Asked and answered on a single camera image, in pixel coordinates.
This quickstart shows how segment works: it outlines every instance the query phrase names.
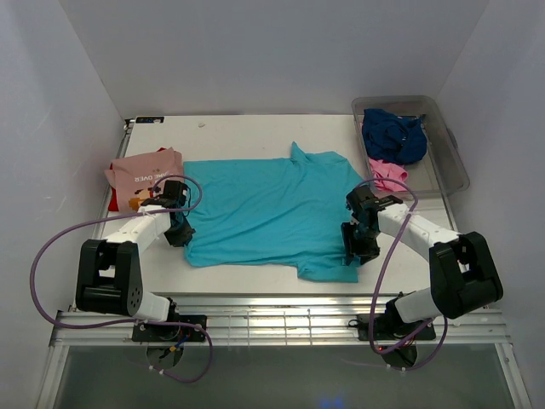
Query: clear plastic bin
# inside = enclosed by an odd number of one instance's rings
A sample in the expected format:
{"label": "clear plastic bin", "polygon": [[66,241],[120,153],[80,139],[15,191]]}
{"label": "clear plastic bin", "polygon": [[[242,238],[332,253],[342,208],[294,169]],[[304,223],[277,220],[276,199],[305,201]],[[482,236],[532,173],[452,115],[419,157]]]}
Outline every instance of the clear plastic bin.
{"label": "clear plastic bin", "polygon": [[[365,179],[373,177],[361,133],[364,109],[367,108],[381,108],[399,116],[423,116],[424,134],[427,137],[426,156],[415,164],[405,166],[409,174],[405,183],[419,197],[460,192],[469,187],[468,173],[456,150],[456,140],[447,130],[439,108],[433,99],[423,95],[357,98],[352,102],[356,132],[365,159]],[[371,188],[380,196],[384,195],[374,185]],[[395,194],[402,199],[409,197],[408,193]]]}

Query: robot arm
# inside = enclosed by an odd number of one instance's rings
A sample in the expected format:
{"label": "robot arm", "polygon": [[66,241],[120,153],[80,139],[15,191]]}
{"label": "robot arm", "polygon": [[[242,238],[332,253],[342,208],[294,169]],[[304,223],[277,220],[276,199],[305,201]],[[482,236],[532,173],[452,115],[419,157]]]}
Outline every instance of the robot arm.
{"label": "robot arm", "polygon": [[[76,304],[83,311],[127,315],[141,320],[166,321],[171,302],[144,291],[140,254],[164,233],[170,245],[187,245],[195,230],[181,211],[147,214],[153,210],[180,209],[186,203],[187,185],[166,181],[163,193],[145,200],[138,216],[102,240],[83,243],[77,276]],[[105,274],[113,270],[114,276]]]}
{"label": "robot arm", "polygon": [[[379,199],[366,186],[347,195],[347,208],[353,212],[353,221],[341,226],[347,263],[357,257],[361,264],[379,255],[376,236],[397,235],[409,211],[400,199]],[[377,324],[391,333],[441,315],[455,319],[502,298],[502,284],[482,235],[461,234],[414,215],[401,242],[429,262],[431,285],[387,303]]]}

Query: navy blue garment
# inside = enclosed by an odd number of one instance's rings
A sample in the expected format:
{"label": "navy blue garment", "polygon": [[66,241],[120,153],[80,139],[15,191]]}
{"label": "navy blue garment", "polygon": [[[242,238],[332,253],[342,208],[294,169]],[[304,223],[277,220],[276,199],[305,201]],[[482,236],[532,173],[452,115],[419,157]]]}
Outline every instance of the navy blue garment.
{"label": "navy blue garment", "polygon": [[361,131],[367,154],[376,160],[414,164],[427,151],[421,118],[400,118],[383,109],[365,109]]}

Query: white backdrop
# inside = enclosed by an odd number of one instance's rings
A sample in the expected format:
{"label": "white backdrop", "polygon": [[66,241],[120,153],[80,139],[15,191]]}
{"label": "white backdrop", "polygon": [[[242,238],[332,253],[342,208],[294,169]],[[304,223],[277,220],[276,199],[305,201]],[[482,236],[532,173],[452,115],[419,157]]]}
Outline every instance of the white backdrop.
{"label": "white backdrop", "polygon": [[[123,121],[56,0],[0,2],[0,407],[28,409],[52,325],[32,305],[28,274],[42,244],[95,218]],[[89,230],[53,245],[38,293],[55,316],[74,297]]]}
{"label": "white backdrop", "polygon": [[60,2],[124,118],[349,113],[358,96],[436,96],[487,4]]}
{"label": "white backdrop", "polygon": [[545,407],[545,3],[494,0],[439,94],[472,186],[452,199],[463,230],[484,234],[502,309],[535,408]]}

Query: white table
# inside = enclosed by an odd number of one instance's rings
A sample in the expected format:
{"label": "white table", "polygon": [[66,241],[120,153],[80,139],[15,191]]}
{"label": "white table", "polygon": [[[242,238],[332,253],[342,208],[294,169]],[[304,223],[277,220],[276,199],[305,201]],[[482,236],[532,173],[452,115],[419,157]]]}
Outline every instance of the white table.
{"label": "white table", "polygon": [[[173,147],[184,160],[288,158],[292,141],[305,152],[338,152],[363,175],[361,147],[349,115],[165,117],[162,124],[135,124],[125,156]],[[432,222],[450,228],[442,198],[422,199],[417,210]],[[103,234],[123,223],[107,223]],[[368,295],[373,292],[392,241],[384,234],[379,236],[381,255],[359,268],[357,284],[305,281],[297,278],[295,268],[280,265],[194,268],[185,261],[183,250],[170,247],[164,237],[142,255],[141,270],[146,289],[163,294]],[[381,293],[428,286],[427,263],[405,245],[399,245]]]}

